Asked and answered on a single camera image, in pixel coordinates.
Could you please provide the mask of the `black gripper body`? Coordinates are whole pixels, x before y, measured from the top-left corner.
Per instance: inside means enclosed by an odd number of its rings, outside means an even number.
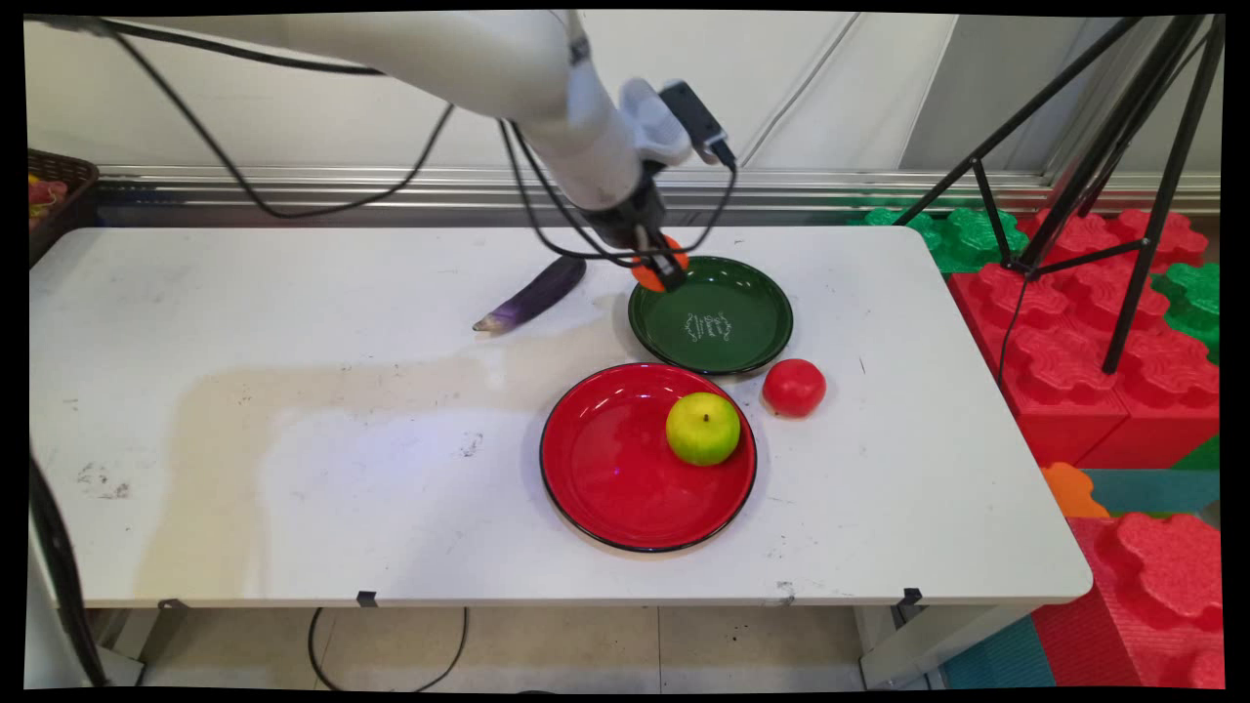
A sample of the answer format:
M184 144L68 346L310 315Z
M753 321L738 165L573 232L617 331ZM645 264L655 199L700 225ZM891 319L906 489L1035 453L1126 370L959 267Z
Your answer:
M640 180L620 204L602 210L585 209L584 218L608 246L646 251L664 246L665 211L656 183Z

